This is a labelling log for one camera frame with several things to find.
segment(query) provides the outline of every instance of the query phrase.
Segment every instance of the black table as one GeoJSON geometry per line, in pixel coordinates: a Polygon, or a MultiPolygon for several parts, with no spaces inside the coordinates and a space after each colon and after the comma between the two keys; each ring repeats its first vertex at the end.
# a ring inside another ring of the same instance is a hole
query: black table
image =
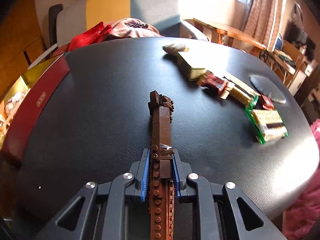
{"type": "MultiPolygon", "coordinates": [[[[319,153],[308,122],[281,80],[258,58],[214,43],[177,38],[107,41],[66,55],[70,73],[51,96],[32,131],[19,172],[22,205],[48,219],[88,181],[127,172],[150,145],[149,93],[175,105],[172,144],[182,161],[209,181],[233,181],[270,217],[306,187],[319,153]],[[162,46],[210,49],[212,66],[250,84],[268,77],[286,96],[275,104],[289,137],[261,145],[243,106],[217,99],[187,81],[162,46]]],[[[190,239],[190,206],[177,205],[175,235],[190,239]]]]}

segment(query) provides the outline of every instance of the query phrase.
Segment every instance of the cracker package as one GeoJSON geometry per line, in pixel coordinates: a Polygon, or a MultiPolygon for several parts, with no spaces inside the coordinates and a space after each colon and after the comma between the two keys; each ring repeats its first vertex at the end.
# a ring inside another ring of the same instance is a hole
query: cracker package
{"type": "Polygon", "coordinates": [[[257,130],[257,139],[261,144],[288,137],[287,128],[277,110],[245,108],[245,111],[257,130]]]}

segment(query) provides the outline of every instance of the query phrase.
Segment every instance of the curtain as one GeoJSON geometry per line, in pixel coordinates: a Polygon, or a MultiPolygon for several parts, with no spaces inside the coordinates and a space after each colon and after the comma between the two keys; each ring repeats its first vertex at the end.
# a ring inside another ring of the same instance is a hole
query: curtain
{"type": "Polygon", "coordinates": [[[273,51],[281,27],[286,0],[253,0],[244,33],[273,51]]]}

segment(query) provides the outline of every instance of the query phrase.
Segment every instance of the red cloth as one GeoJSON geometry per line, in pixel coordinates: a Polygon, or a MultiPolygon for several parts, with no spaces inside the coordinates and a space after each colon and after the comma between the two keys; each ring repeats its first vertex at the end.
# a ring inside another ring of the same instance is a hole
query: red cloth
{"type": "Polygon", "coordinates": [[[68,46],[68,51],[81,48],[90,44],[98,43],[103,41],[106,35],[110,34],[112,27],[108,24],[106,27],[103,26],[103,22],[99,22],[95,27],[90,30],[75,36],[68,46]]]}
{"type": "MultiPolygon", "coordinates": [[[[317,119],[310,128],[320,149],[320,119],[317,119]]],[[[285,211],[282,233],[288,240],[304,239],[319,217],[320,168],[318,167],[307,188],[285,211]]]]}

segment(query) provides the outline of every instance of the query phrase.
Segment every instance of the brown lego structure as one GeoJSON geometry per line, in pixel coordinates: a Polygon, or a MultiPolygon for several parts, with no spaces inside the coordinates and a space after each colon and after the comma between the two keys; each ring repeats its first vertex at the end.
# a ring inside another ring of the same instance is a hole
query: brown lego structure
{"type": "Polygon", "coordinates": [[[149,179],[150,239],[172,240],[174,190],[170,123],[173,101],[157,91],[150,93],[148,103],[152,116],[149,179]]]}

